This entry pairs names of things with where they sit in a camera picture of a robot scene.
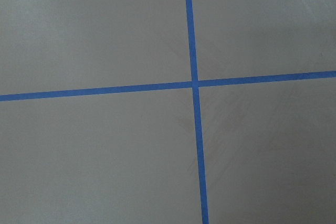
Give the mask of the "brown paper table cover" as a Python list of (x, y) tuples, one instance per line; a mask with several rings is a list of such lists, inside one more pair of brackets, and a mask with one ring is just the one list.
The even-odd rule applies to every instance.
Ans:
[(335, 0), (1, 0), (1, 223), (335, 223)]

